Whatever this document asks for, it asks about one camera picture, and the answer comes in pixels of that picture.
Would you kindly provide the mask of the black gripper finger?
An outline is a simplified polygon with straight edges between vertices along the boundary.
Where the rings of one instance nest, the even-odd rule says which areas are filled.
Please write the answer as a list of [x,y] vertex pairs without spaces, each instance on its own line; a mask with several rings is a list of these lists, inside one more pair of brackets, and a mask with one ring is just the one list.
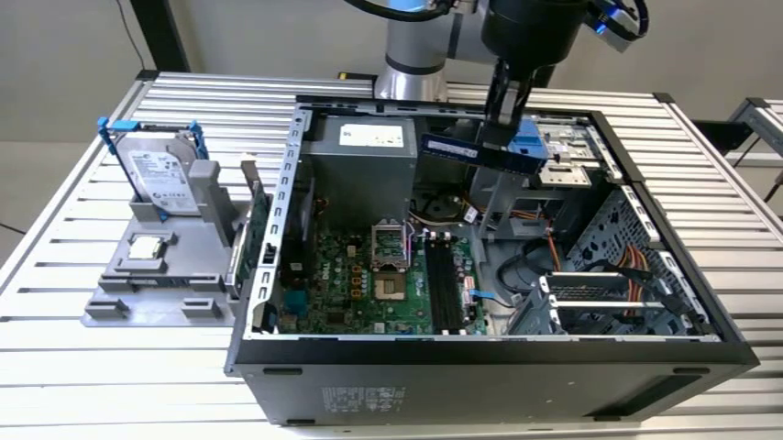
[[511,64],[510,87],[519,96],[530,94],[538,69],[537,66],[523,65],[522,63]]
[[485,118],[481,142],[485,145],[506,147],[519,125],[518,101],[521,82],[513,77],[509,63],[499,59],[485,104]]

